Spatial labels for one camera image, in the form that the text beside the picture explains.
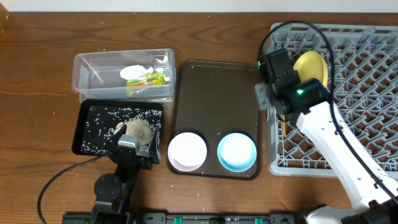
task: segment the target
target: green clip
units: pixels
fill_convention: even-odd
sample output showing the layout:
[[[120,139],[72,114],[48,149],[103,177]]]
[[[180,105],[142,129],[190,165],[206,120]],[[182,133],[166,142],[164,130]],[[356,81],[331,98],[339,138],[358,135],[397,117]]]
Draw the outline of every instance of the green clip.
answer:
[[[262,218],[255,218],[254,219],[254,224],[262,224]]]
[[[174,224],[182,224],[182,217],[175,217]]]

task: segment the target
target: white wall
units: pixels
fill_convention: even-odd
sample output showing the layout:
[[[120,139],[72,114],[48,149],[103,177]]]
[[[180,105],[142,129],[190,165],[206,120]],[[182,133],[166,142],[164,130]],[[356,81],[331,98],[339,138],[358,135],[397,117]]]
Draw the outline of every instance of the white wall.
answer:
[[[398,12],[398,0],[0,0],[10,12]]]

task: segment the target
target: green light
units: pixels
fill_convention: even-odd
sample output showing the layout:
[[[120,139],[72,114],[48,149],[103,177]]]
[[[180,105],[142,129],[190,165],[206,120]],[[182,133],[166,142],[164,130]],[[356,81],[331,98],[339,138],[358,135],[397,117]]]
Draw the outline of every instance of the green light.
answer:
[[[304,92],[304,90],[298,89],[296,92],[297,92],[297,94],[301,95]]]

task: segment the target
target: blue bowl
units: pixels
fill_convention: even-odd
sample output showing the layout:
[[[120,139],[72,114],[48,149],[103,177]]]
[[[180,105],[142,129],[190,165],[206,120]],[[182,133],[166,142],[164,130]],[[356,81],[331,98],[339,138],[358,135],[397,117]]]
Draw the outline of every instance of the blue bowl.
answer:
[[[226,169],[243,172],[252,167],[256,161],[256,145],[246,135],[232,133],[225,136],[218,144],[217,156]]]

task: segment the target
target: dark brown tray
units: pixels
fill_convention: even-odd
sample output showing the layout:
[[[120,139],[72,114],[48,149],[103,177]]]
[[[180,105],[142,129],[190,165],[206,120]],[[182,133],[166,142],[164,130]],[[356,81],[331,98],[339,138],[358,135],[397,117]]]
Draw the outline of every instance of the dark brown tray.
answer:
[[[259,83],[256,66],[241,63],[187,61],[177,78],[172,137],[178,133],[199,134],[207,145],[203,165],[191,172],[176,174],[250,180],[261,170],[261,126],[254,85]],[[231,172],[219,162],[217,147],[229,133],[248,135],[257,147],[254,165],[244,172]]]

